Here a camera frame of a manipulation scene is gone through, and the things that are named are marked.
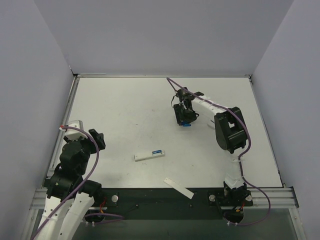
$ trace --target white strip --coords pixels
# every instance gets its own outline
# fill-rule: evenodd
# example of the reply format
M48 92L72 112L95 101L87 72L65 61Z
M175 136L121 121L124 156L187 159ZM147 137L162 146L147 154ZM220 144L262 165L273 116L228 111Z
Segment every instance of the white strip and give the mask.
M181 194L185 195L186 197L188 197L190 199L192 199L192 197L194 196L194 193L192 191L189 191L185 187L180 186L178 183L176 183L175 181L172 181L168 177L165 178L164 182L166 184L168 184L170 187L173 187L175 190L177 190L178 192L180 192Z
M154 158L164 157L164 156L165 156L164 150L155 150L155 151L138 153L138 154L135 154L133 157L134 157L134 160L138 162L145 159L154 159Z

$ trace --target white table surface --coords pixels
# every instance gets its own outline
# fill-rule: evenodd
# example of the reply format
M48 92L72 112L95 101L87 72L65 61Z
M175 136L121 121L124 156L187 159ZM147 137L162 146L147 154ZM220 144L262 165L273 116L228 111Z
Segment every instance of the white table surface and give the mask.
M278 168L247 78L173 78L227 107L239 107L252 139L244 175L259 187L282 187ZM186 188L223 187L230 154L200 116L178 126L165 78L81 78L69 120L104 133L106 149L91 180L103 188L168 188L166 177ZM135 162L134 154L165 150L165 156ZM96 155L89 160L87 173Z

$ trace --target bolt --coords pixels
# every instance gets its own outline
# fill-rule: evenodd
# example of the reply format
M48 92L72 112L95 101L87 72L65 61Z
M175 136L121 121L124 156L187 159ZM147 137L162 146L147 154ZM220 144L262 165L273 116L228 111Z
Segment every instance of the bolt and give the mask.
M118 202L118 199L119 199L119 197L117 195L113 195L111 197L111 201L114 202L114 203Z
M215 200L216 200L216 196L213 195L213 194L211 194L211 195L209 196L209 201L210 201L210 202L214 202Z

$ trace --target blue label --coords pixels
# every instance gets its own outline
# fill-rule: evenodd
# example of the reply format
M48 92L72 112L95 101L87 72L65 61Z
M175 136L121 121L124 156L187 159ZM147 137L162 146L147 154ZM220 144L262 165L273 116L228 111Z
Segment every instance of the blue label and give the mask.
M162 150L153 151L152 154L160 154L162 153Z

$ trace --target white wall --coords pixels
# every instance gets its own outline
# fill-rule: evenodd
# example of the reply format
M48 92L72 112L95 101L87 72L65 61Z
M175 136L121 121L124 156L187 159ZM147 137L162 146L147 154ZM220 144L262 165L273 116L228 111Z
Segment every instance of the white wall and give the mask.
M320 1L295 0L253 74L283 181L308 239L319 239Z
M34 2L0 1L0 239L20 239L72 79Z
M35 0L74 73L252 74L293 0Z

